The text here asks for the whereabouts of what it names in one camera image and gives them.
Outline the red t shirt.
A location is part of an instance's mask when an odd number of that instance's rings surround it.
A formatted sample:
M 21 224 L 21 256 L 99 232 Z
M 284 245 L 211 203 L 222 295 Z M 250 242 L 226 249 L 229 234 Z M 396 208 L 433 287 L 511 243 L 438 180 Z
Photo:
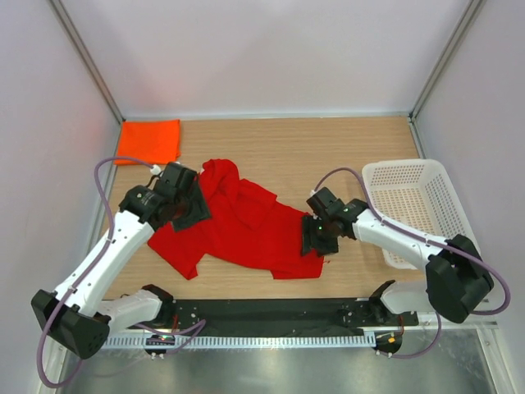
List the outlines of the red t shirt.
M 241 178 L 228 159 L 205 162 L 199 184 L 211 217 L 181 231 L 167 224 L 148 241 L 148 247 L 184 278 L 197 276 L 197 265 L 206 254 L 267 270 L 275 279 L 321 276 L 324 259 L 314 252 L 301 254 L 304 212 Z

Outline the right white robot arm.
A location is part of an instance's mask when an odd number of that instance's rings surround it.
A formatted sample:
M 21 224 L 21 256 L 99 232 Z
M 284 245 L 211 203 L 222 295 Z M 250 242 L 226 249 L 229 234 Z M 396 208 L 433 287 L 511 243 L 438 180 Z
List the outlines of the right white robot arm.
M 435 311 L 452 323 L 463 323 L 494 287 L 480 255 L 466 236 L 451 239 L 426 235 L 412 227 L 381 218 L 360 199 L 345 203 L 326 187 L 308 198 L 313 211 L 302 219 L 302 254 L 323 257 L 339 251 L 346 237 L 375 245 L 424 273 L 421 282 L 389 281 L 372 295 L 372 320 L 387 325 L 407 312 Z

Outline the white plastic perforated basket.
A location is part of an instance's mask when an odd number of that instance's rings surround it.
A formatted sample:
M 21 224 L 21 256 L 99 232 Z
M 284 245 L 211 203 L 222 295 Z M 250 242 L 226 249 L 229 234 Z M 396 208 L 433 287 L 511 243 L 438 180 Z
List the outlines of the white plastic perforated basket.
M 448 173 L 436 160 L 369 163 L 362 178 L 381 215 L 447 239 L 461 234 L 478 245 Z

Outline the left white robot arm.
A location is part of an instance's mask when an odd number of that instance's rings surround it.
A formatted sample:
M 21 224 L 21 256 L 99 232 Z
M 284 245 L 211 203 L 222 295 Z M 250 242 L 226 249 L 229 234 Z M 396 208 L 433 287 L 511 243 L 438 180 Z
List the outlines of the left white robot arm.
M 130 258 L 167 224 L 188 229 L 210 218 L 199 174 L 179 163 L 155 169 L 153 186 L 130 189 L 110 216 L 110 227 L 79 267 L 54 291 L 39 290 L 31 307 L 44 336 L 82 360 L 106 340 L 141 323 L 165 328 L 173 320 L 174 298 L 146 285 L 132 295 L 105 301 L 108 288 Z

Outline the folded orange t shirt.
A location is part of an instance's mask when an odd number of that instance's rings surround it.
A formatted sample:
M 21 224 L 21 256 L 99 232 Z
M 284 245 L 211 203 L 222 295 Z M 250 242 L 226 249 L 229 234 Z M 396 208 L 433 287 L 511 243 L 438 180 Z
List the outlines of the folded orange t shirt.
M 176 161 L 180 156 L 180 120 L 125 121 L 116 155 L 157 165 Z

